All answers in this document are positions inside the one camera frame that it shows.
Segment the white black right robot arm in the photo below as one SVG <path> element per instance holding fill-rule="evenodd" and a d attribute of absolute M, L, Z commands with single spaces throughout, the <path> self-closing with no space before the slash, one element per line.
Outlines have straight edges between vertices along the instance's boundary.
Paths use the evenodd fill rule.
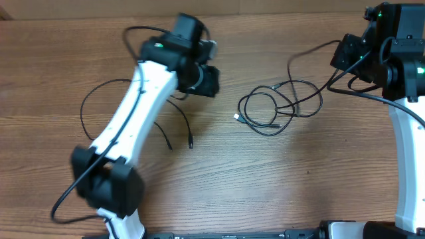
<path fill-rule="evenodd" d="M 366 89 L 329 91 L 388 105 L 398 161 L 398 204 L 394 222 L 364 223 L 356 238 L 424 237 L 424 4 L 381 3 L 368 7 L 362 36 L 346 34 L 330 65 L 354 79 L 373 83 Z"/>

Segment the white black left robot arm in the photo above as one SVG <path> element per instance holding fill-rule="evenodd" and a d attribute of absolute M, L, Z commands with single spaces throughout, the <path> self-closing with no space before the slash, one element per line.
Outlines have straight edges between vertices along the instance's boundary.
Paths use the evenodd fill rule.
<path fill-rule="evenodd" d="M 89 148 L 70 157 L 76 192 L 96 209 L 108 229 L 105 238 L 143 238 L 138 207 L 144 183 L 137 173 L 139 154 L 154 121 L 171 94 L 213 98 L 219 71 L 207 62 L 217 45 L 196 17 L 181 13 L 172 31 L 145 41 L 135 72 L 118 109 Z"/>

